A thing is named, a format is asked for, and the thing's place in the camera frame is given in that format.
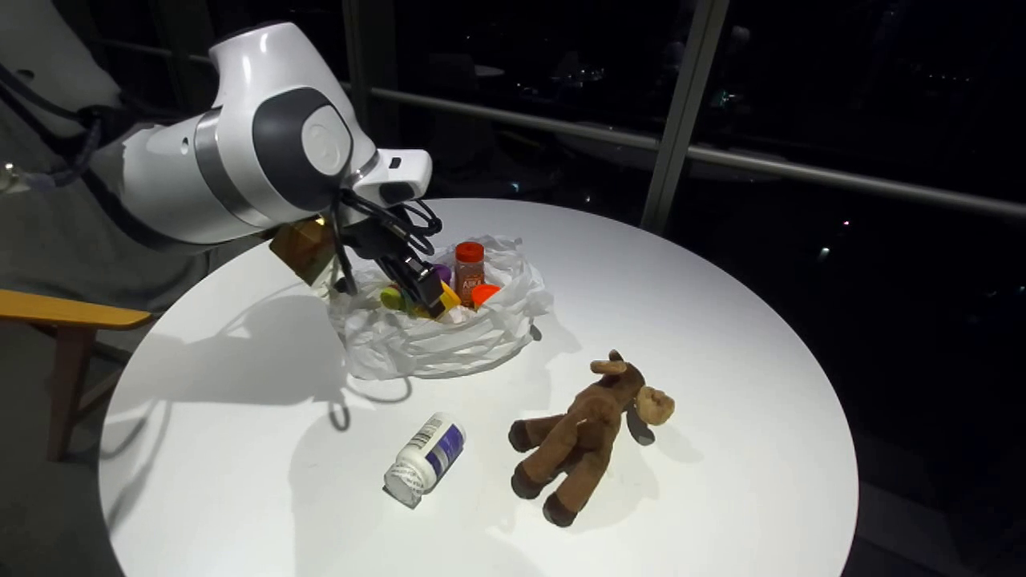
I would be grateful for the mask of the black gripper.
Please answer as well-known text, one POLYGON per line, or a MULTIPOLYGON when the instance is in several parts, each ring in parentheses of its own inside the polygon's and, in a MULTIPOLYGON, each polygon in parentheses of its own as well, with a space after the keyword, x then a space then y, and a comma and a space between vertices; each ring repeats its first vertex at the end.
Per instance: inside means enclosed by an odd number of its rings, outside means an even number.
POLYGON ((346 242, 363 259, 373 259, 423 314, 435 314, 435 307, 450 303, 451 268, 445 264, 423 264, 409 247, 407 228, 393 213, 357 222, 346 229, 346 242))

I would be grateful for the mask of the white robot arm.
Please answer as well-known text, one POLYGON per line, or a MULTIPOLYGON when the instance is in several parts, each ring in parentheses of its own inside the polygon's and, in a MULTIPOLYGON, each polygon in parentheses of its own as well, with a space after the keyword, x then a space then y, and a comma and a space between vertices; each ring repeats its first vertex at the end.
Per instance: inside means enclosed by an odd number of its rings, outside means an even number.
POLYGON ((352 247, 439 314, 442 281, 426 264, 439 218, 423 206, 434 156, 377 147, 296 23, 232 36, 211 63, 206 112, 139 124, 97 150, 88 172, 112 206, 142 229, 206 247, 326 213, 336 250, 352 247))

